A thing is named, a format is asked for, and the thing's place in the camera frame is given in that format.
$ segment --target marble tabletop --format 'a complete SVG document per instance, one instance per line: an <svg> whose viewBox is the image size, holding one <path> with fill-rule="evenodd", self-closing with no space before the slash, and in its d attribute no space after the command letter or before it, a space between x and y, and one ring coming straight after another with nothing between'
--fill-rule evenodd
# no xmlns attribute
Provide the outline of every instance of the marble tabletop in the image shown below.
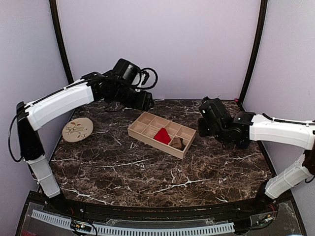
<svg viewBox="0 0 315 236"><path fill-rule="evenodd" d="M157 101L150 113L197 130L200 101ZM234 101L224 101L232 115ZM255 142L246 150L198 132L183 160L130 136L127 128L142 111L95 102L75 118L94 123L88 138L61 140L50 165L68 199L128 207L188 207L253 198L272 175Z"/></svg>

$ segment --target robotic arm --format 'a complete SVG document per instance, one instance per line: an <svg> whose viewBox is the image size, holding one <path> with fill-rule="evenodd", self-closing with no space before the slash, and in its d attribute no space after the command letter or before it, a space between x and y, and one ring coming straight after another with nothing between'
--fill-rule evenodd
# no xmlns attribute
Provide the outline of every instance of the robotic arm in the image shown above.
<svg viewBox="0 0 315 236"><path fill-rule="evenodd" d="M149 78L147 70L154 72L156 81L150 87L141 88L139 85L144 85ZM17 105L15 118L17 119L21 159L28 163L35 180L40 184L47 197L50 199L64 198L45 157L37 131L54 118L101 99L106 102L118 101L126 107L147 111L154 106L154 102L152 94L145 90L153 88L157 80L158 77L154 70L150 68L140 70L138 66L129 61L120 59L112 70L104 74L90 73L73 84L37 101L27 104L20 102Z"/></svg>
<svg viewBox="0 0 315 236"><path fill-rule="evenodd" d="M198 120L201 137L214 136L220 143L234 142L239 148L247 148L251 141L271 141L295 145L305 152L278 176L262 183L253 205L262 211L286 190L315 175L315 122L276 119L266 114L239 112L232 117L222 102L204 98Z"/></svg>

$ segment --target white wall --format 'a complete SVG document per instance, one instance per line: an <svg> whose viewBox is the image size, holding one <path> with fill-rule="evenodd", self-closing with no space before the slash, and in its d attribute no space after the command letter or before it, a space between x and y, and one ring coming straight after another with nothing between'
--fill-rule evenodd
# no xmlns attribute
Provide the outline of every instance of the white wall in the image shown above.
<svg viewBox="0 0 315 236"><path fill-rule="evenodd" d="M67 84L50 15L49 1L0 0L0 228L15 234L29 190L36 190L26 163L13 162L7 132L16 104L33 101ZM51 155L69 115L43 127L39 134ZM12 147L19 157L16 127Z"/></svg>
<svg viewBox="0 0 315 236"><path fill-rule="evenodd" d="M239 96L252 51L259 0L58 3L75 78L91 71L105 72L125 58L157 71L159 82L152 90L155 99Z"/></svg>
<svg viewBox="0 0 315 236"><path fill-rule="evenodd" d="M271 0L244 108L287 119L315 118L315 1ZM302 150L265 143L277 172ZM293 189L308 235L315 235L315 182Z"/></svg>

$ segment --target white vent grille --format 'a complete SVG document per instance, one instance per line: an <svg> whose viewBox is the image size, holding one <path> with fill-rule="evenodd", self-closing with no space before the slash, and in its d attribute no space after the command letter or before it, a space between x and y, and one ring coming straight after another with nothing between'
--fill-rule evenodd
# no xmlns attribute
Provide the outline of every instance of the white vent grille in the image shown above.
<svg viewBox="0 0 315 236"><path fill-rule="evenodd" d="M71 230L71 219L33 210L32 218ZM94 224L99 236L211 236L234 232L234 223L182 229L132 229Z"/></svg>

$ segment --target wooden organizer box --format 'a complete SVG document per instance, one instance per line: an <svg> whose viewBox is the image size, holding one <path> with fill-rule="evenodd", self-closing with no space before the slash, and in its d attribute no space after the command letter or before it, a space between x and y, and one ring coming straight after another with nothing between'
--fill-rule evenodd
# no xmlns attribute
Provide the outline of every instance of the wooden organizer box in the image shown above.
<svg viewBox="0 0 315 236"><path fill-rule="evenodd" d="M153 138L161 128L165 128L169 137L171 138L171 141L168 145ZM154 148L183 159L196 136L196 130L155 116L151 113L144 112L128 128L128 135L144 142L145 144L151 145ZM183 143L185 145L185 149L183 151L171 146L175 137L180 137L183 139Z"/></svg>

